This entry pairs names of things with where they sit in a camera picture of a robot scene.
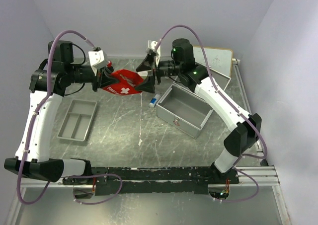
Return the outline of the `red first aid kit pouch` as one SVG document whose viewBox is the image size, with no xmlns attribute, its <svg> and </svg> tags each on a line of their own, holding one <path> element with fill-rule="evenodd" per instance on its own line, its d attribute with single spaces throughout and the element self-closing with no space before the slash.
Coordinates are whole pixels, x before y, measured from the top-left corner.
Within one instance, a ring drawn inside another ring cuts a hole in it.
<svg viewBox="0 0 318 225">
<path fill-rule="evenodd" d="M 112 75 L 119 79 L 120 82 L 102 88 L 103 90 L 120 96 L 141 93 L 141 91 L 137 91 L 134 89 L 135 86 L 139 85 L 144 81 L 144 79 L 138 73 L 127 69 L 121 69 L 114 71 Z"/>
</svg>

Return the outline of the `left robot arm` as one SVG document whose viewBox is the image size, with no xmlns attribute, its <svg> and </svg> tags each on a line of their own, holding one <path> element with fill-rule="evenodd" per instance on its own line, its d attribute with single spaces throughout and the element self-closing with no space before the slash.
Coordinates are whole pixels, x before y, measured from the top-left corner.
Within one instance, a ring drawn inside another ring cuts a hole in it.
<svg viewBox="0 0 318 225">
<path fill-rule="evenodd" d="M 92 181 L 90 161 L 85 159 L 52 159 L 49 156 L 50 139 L 57 110 L 68 86 L 73 83 L 90 83 L 92 90 L 118 83 L 111 74 L 107 55 L 93 47 L 88 53 L 89 65 L 74 63 L 71 41 L 58 41 L 52 65 L 44 59 L 32 74 L 29 89 L 30 107 L 27 124 L 18 150 L 7 158 L 4 168 L 21 177 L 56 182 L 60 178 L 75 176 L 86 185 Z"/>
</svg>

